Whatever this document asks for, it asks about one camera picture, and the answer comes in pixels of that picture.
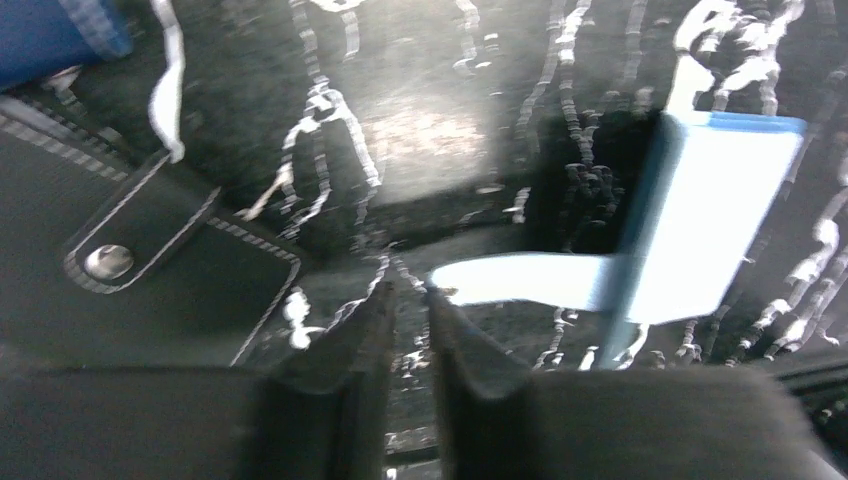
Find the black leather case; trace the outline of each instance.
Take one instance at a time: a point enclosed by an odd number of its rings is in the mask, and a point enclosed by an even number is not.
[[[72,135],[0,112],[0,338],[62,364],[238,363],[302,252],[234,218],[183,165],[133,169],[61,120]],[[113,281],[84,266],[103,245],[133,254]]]

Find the leather pouch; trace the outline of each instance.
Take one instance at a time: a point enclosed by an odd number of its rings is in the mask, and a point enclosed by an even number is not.
[[[166,155],[136,169],[32,118],[0,110],[0,338],[74,365],[239,363],[302,253]]]

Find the silver button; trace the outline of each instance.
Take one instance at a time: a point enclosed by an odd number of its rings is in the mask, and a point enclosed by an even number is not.
[[[85,259],[85,271],[98,280],[114,280],[133,266],[132,252],[120,245],[103,245]]]

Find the leather strap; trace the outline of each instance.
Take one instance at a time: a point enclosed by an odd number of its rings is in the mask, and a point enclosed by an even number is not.
[[[155,157],[134,173],[120,190],[65,245],[62,263],[70,278],[95,293],[124,290],[161,268],[168,258],[215,212],[221,188],[167,155]],[[133,266],[115,280],[86,272],[86,258],[105,245],[130,250]]]

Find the blue fabric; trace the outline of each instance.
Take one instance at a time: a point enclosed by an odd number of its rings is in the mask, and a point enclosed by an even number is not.
[[[0,91],[131,50],[109,0],[0,1]]]

